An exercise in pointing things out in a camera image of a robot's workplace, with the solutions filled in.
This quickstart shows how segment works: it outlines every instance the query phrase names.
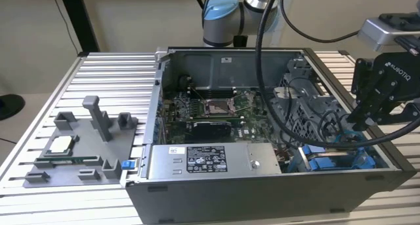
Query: small chip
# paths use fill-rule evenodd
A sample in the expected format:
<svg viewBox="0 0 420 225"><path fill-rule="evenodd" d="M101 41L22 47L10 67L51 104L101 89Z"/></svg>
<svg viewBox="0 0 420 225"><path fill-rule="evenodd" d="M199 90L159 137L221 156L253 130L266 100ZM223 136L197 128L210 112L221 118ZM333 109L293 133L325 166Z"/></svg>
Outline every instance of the small chip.
<svg viewBox="0 0 420 225"><path fill-rule="evenodd" d="M71 136L61 136L53 141L50 150L53 153L63 153L73 143L74 139Z"/></svg>

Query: motherboard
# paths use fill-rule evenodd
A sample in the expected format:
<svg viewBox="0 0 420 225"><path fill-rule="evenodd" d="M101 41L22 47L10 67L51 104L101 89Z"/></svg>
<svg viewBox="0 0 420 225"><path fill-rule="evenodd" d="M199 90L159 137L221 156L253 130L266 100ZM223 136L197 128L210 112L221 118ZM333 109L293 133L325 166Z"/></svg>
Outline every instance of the motherboard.
<svg viewBox="0 0 420 225"><path fill-rule="evenodd" d="M165 105L167 144L278 142L255 89L190 88L166 99Z"/></svg>

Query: black post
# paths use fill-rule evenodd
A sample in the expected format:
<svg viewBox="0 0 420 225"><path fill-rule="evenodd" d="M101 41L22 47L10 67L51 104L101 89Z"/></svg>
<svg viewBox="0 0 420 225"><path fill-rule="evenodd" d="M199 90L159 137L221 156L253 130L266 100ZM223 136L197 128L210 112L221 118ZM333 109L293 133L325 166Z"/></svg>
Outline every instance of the black post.
<svg viewBox="0 0 420 225"><path fill-rule="evenodd" d="M74 25L79 43L85 52L99 52L99 46L91 25L85 0L63 0Z"/></svg>

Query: slotted aluminum surface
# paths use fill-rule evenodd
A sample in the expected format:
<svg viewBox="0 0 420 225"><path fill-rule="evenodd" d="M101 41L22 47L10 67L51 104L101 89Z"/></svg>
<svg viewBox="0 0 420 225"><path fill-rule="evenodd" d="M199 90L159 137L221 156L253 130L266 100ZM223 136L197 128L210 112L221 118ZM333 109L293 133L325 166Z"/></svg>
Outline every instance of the slotted aluminum surface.
<svg viewBox="0 0 420 225"><path fill-rule="evenodd" d="M339 52L317 52L345 87L350 90L355 60ZM99 95L101 106L114 116L130 111L139 118L138 135L131 157L142 155L145 123L154 79L154 54L97 53L77 62L69 83L59 98L53 99L53 109L42 117L34 133L19 144L22 151L0 182L0 224L142 224L129 194L121 185L79 186L38 189L22 187L22 177L31 170L31 162L53 134L53 117L58 111L74 111L89 117L82 108L85 95ZM385 133L403 125L381 127ZM420 129L397 139L394 143L420 171ZM375 194L350 214L330 214L294 218L221 223L227 225L407 225L420 224L420 173L393 192Z"/></svg>

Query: power supply label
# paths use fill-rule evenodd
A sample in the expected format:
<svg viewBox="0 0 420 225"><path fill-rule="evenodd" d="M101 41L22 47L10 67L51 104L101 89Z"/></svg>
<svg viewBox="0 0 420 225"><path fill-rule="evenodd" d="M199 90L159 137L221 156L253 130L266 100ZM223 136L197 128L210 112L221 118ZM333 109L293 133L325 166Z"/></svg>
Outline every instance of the power supply label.
<svg viewBox="0 0 420 225"><path fill-rule="evenodd" d="M225 146L187 147L187 171L190 173L227 172Z"/></svg>

